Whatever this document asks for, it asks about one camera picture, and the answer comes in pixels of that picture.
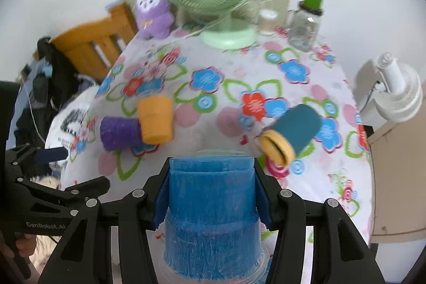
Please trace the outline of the person's left hand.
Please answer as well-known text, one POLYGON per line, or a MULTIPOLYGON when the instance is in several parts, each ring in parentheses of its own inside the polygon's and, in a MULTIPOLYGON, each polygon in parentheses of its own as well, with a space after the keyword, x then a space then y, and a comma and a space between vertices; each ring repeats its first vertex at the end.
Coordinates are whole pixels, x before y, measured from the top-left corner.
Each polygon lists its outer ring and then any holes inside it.
MULTIPOLYGON (((1 234, 1 253, 9 258, 14 258, 14 252, 4 242, 3 234, 1 234)), ((15 242, 16 248, 19 250, 21 257, 29 257, 34 254, 37 246, 37 236, 24 233, 15 242)))

